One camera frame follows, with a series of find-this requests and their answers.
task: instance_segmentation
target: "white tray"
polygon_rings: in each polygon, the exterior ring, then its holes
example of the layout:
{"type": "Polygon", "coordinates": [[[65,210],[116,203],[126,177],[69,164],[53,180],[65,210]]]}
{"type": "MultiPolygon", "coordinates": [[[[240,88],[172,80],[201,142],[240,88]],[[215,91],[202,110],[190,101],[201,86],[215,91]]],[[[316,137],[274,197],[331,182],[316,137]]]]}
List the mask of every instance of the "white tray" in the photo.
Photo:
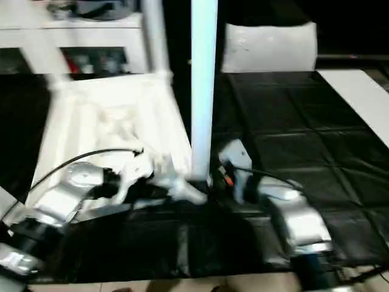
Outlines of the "white tray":
{"type": "MultiPolygon", "coordinates": [[[[34,182],[74,156],[104,148],[99,137],[105,116],[102,111],[114,118],[126,112],[131,122],[130,126],[126,122],[127,128],[132,128],[139,140],[162,155],[171,155],[180,174],[190,173],[189,140],[166,78],[142,74],[69,82],[53,95],[34,182]]],[[[47,179],[30,193],[26,204],[33,204],[60,177],[58,172],[47,179]]]]}

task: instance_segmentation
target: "black tiled surface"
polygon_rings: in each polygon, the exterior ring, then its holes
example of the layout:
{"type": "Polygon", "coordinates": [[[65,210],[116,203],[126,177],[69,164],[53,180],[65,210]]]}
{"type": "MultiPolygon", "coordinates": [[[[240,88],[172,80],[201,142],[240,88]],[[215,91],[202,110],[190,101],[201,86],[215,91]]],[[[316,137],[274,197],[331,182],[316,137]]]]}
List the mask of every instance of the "black tiled surface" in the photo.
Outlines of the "black tiled surface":
{"type": "Polygon", "coordinates": [[[310,132],[256,134],[253,136],[265,169],[328,165],[325,146],[310,132]]]}
{"type": "Polygon", "coordinates": [[[322,215],[344,265],[379,265],[388,261],[388,249],[364,212],[339,209],[322,215]]]}
{"type": "Polygon", "coordinates": [[[345,188],[344,180],[330,167],[298,167],[274,171],[303,185],[309,202],[319,211],[337,208],[354,208],[360,198],[345,188]]]}
{"type": "Polygon", "coordinates": [[[229,74],[229,82],[253,163],[304,186],[340,263],[388,262],[388,148],[316,72],[229,74]]]}
{"type": "MultiPolygon", "coordinates": [[[[21,195],[30,184],[49,105],[44,83],[35,82],[30,91],[18,91],[15,81],[5,80],[9,96],[0,101],[0,130],[9,138],[1,147],[13,154],[3,156],[7,171],[0,184],[21,195]],[[15,114],[20,97],[25,102],[15,114]]],[[[328,224],[341,265],[389,261],[388,149],[318,74],[221,75],[213,126],[213,155],[240,138],[256,168],[304,185],[328,224]]],[[[257,205],[233,208],[231,213],[219,205],[168,204],[73,226],[47,276],[38,280],[126,281],[289,269],[268,214],[257,205]]]]}

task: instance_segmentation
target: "black cable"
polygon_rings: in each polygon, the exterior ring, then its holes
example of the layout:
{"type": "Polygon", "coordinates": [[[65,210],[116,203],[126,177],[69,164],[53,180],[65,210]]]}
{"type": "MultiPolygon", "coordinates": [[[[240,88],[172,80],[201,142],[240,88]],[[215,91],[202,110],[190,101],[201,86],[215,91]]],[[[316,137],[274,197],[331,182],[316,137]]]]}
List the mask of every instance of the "black cable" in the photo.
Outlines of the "black cable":
{"type": "MultiPolygon", "coordinates": [[[[101,149],[101,150],[95,150],[95,151],[90,151],[90,152],[86,152],[84,154],[81,154],[81,155],[78,155],[76,157],[73,157],[72,159],[69,159],[67,161],[65,161],[64,163],[60,164],[59,166],[55,167],[53,170],[49,171],[46,175],[44,175],[40,180],[38,180],[31,188],[30,190],[27,192],[26,195],[28,195],[32,190],[34,190],[36,187],[38,187],[41,183],[43,183],[48,177],[52,176],[54,173],[56,173],[57,171],[63,169],[65,166],[79,160],[79,159],[82,159],[82,158],[85,158],[85,157],[88,157],[88,156],[92,156],[92,155],[96,155],[96,154],[100,154],[100,153],[107,153],[107,152],[133,152],[135,154],[141,154],[143,152],[143,150],[141,152],[137,151],[137,150],[133,150],[133,149],[129,149],[129,148],[108,148],[108,149],[101,149]]],[[[10,207],[10,209],[2,216],[2,218],[0,219],[0,221],[3,221],[3,219],[13,210],[13,208],[19,203],[18,200],[16,200],[15,203],[13,203],[13,205],[10,207]]]]}
{"type": "Polygon", "coordinates": [[[279,177],[277,175],[274,175],[273,173],[264,172],[262,170],[257,170],[257,169],[245,169],[244,167],[238,167],[238,166],[232,166],[232,167],[234,169],[237,169],[237,170],[243,170],[244,172],[250,172],[250,173],[253,173],[253,174],[270,176],[271,178],[278,179],[279,181],[282,181],[283,183],[286,183],[286,184],[290,185],[294,190],[301,190],[295,184],[291,183],[287,179],[281,178],[281,177],[279,177]]]}
{"type": "Polygon", "coordinates": [[[387,278],[384,277],[384,275],[382,273],[379,273],[379,275],[381,276],[381,278],[387,283],[389,284],[389,280],[387,278]]]}

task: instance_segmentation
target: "white container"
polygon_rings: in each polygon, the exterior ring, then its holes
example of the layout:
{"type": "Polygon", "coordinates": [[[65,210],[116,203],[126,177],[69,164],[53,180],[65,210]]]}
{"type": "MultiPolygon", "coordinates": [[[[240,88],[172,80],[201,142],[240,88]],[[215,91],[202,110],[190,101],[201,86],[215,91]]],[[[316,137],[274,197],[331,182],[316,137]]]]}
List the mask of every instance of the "white container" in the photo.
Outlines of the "white container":
{"type": "Polygon", "coordinates": [[[313,71],[317,58],[316,24],[234,26],[227,24],[222,71],[313,71]]]}
{"type": "MultiPolygon", "coordinates": [[[[34,182],[74,156],[106,144],[114,148],[112,136],[102,137],[107,116],[120,120],[127,134],[158,153],[171,155],[180,174],[190,173],[191,148],[170,84],[158,74],[142,74],[69,82],[55,89],[34,182]]],[[[60,176],[58,172],[47,179],[26,204],[31,206],[60,176]]]]}

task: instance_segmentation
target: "white post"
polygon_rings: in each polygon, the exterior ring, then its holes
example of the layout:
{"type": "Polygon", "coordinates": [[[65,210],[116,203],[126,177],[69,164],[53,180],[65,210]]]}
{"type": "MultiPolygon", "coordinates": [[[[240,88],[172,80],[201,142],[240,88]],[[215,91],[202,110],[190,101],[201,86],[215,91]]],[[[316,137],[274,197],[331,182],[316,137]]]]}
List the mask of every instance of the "white post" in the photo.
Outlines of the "white post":
{"type": "Polygon", "coordinates": [[[170,67],[162,0],[142,0],[141,4],[151,53],[151,71],[169,77],[170,67]]]}
{"type": "Polygon", "coordinates": [[[207,179],[211,151],[218,0],[191,2],[192,174],[207,179]]]}

